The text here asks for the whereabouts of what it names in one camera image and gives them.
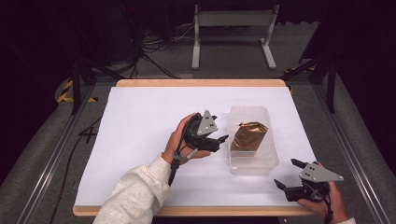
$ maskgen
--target hand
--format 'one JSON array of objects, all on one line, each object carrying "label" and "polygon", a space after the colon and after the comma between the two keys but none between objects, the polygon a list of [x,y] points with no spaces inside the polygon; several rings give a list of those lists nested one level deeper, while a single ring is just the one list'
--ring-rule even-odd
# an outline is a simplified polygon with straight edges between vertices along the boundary
[{"label": "hand", "polygon": [[[180,138],[182,137],[183,133],[183,128],[186,126],[187,122],[189,122],[190,118],[194,116],[195,113],[188,115],[186,118],[180,121],[180,123],[177,125],[177,128],[175,129],[174,132],[172,132],[171,136],[169,137],[168,143],[166,144],[166,149],[165,152],[163,153],[163,159],[166,160],[168,163],[172,162],[173,159],[173,153],[177,149],[178,142],[180,141]],[[183,142],[181,143],[180,148],[186,146],[186,143]],[[190,147],[184,147],[183,150],[181,150],[181,155],[186,157],[190,153],[192,153],[192,148]],[[203,157],[207,157],[210,155],[210,151],[205,151],[205,150],[198,150],[193,156],[192,159],[199,159]]]},{"label": "hand", "polygon": [[[349,217],[347,215],[344,199],[340,190],[337,188],[334,182],[329,182],[329,187],[330,193],[329,196],[327,196],[327,201],[329,201],[330,197],[331,208],[334,216],[332,223],[347,221]],[[297,204],[319,213],[323,219],[327,216],[328,208],[325,202],[314,203],[307,199],[299,199]]]}]

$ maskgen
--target transparent plastic box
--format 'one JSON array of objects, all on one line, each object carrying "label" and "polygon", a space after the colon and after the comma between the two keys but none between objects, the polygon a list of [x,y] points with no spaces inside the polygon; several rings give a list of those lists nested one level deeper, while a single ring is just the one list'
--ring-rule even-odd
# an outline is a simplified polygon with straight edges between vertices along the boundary
[{"label": "transparent plastic box", "polygon": [[[231,151],[240,123],[259,122],[268,128],[257,151]],[[227,117],[231,173],[234,175],[268,175],[279,164],[268,110],[263,106],[233,106]]]}]

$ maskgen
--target white paper sheet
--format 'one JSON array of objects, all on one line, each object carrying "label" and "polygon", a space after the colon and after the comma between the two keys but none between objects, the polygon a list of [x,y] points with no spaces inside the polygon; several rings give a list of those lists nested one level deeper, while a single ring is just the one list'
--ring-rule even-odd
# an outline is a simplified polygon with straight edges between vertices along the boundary
[{"label": "white paper sheet", "polygon": [[165,206],[296,206],[274,178],[288,187],[301,184],[301,169],[290,159],[315,161],[288,88],[283,87],[134,87],[112,88],[99,134],[78,188],[75,206],[100,206],[129,169],[150,164],[182,118],[206,109],[225,118],[233,105],[268,109],[279,165],[267,176],[230,173],[228,143],[210,157],[181,166]]}]

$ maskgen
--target gray sleeve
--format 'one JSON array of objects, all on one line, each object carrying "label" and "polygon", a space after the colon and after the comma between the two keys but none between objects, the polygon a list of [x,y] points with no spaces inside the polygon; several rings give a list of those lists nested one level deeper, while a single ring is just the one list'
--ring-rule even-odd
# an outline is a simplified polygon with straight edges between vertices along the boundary
[{"label": "gray sleeve", "polygon": [[138,166],[128,171],[93,223],[151,223],[170,194],[170,172],[170,164],[161,156],[149,166]]},{"label": "gray sleeve", "polygon": [[343,222],[338,222],[337,224],[355,224],[355,218],[352,217],[350,219],[348,219],[347,221],[343,221]]}]

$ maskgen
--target crumpled brown paper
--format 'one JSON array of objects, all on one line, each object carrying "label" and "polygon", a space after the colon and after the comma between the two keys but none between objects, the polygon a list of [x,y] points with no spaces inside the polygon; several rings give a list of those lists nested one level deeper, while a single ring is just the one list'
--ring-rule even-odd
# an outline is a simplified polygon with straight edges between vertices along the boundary
[{"label": "crumpled brown paper", "polygon": [[268,128],[259,122],[240,123],[231,151],[257,151]]}]

